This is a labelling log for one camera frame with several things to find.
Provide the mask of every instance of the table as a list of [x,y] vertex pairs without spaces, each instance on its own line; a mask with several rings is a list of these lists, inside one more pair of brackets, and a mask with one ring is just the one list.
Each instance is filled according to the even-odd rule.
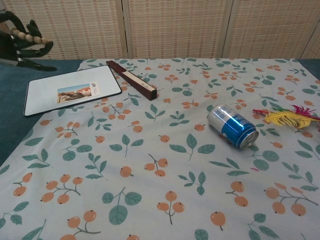
[[[320,134],[252,109],[319,114],[320,82],[295,59],[117,59],[155,85],[44,114],[0,168],[5,239],[297,239],[319,234]],[[104,65],[88,59],[79,68]],[[239,150],[216,104],[254,123]]]

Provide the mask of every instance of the photo on postcard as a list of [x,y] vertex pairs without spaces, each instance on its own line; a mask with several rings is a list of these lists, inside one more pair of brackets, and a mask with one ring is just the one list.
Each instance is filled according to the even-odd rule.
[[66,103],[79,99],[86,99],[99,95],[99,89],[95,82],[85,83],[81,85],[67,86],[58,88],[56,103]]

